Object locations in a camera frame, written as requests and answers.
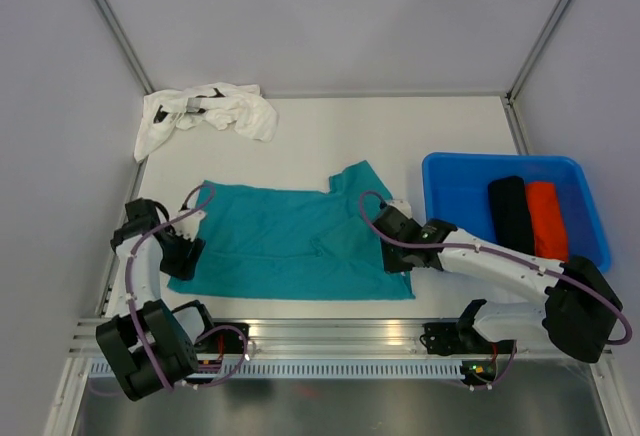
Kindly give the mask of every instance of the orange cloth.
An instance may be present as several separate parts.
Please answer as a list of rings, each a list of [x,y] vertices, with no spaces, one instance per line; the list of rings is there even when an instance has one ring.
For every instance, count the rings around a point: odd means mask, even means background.
[[[530,183],[527,184],[526,191],[536,256],[568,261],[569,238],[555,185],[545,182]]]

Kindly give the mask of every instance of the crumpled white cloth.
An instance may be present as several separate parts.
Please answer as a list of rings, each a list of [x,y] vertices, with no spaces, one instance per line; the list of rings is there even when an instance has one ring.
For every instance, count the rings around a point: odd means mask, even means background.
[[[271,141],[278,126],[278,113],[260,96],[257,84],[216,83],[184,91],[157,91],[144,97],[134,158],[140,162],[158,149],[169,139],[173,128],[186,130],[202,121],[219,130],[235,122],[236,133]]]

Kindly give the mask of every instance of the blue plastic container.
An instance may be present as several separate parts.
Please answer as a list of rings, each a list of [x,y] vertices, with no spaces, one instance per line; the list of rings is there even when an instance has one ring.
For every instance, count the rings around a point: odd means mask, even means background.
[[[607,271],[611,256],[587,180],[580,165],[569,158],[432,153],[422,162],[427,217],[449,221],[495,243],[487,185],[514,175],[525,183],[555,184],[569,254],[585,256],[601,272]]]

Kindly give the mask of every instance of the table surface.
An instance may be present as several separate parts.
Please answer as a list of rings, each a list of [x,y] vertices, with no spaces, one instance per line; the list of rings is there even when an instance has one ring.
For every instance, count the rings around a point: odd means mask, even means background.
[[[395,198],[425,220],[422,160],[429,153],[515,154],[499,97],[321,98],[270,100],[279,114],[273,141],[262,143],[204,123],[176,130],[149,156],[139,195],[177,210],[204,179],[278,189],[328,190],[328,177],[368,160]],[[170,308],[194,299],[166,288]],[[123,284],[118,269],[114,293]],[[214,318],[458,317],[475,298],[516,299],[467,276],[431,269],[412,272],[415,300],[310,302],[197,296]],[[110,305],[107,314],[113,311]]]

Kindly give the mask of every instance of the black cloth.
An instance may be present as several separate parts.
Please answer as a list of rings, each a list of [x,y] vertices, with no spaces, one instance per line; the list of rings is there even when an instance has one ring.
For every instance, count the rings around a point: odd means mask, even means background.
[[[489,183],[489,206],[497,243],[514,251],[535,254],[524,180],[509,176]]]

